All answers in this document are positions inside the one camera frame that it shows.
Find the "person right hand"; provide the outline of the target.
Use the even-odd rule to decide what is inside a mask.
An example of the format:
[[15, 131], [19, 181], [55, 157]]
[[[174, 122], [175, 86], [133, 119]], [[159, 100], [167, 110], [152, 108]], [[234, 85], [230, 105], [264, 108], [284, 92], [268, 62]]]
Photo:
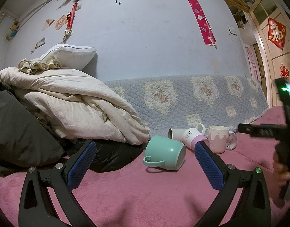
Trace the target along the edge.
[[279, 155], [277, 152], [273, 154], [273, 177], [280, 187], [285, 186], [290, 180], [290, 172], [288, 167], [280, 163]]

